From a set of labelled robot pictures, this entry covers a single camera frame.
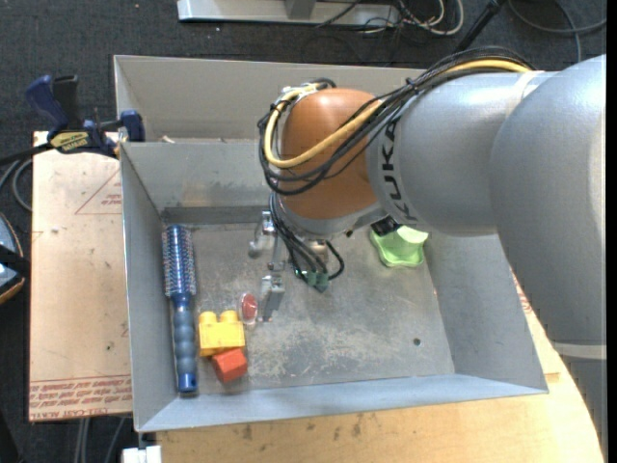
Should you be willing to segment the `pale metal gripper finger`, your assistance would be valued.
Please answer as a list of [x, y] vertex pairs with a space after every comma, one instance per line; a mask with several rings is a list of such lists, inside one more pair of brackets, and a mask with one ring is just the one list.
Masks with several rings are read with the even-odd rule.
[[261, 282], [261, 319], [264, 322], [269, 322], [273, 313], [276, 312], [285, 295], [285, 287], [282, 276], [269, 275], [265, 276]]
[[270, 210], [262, 210], [259, 222], [255, 227], [254, 237], [249, 243], [248, 256], [257, 259], [264, 252], [274, 249], [277, 231]]

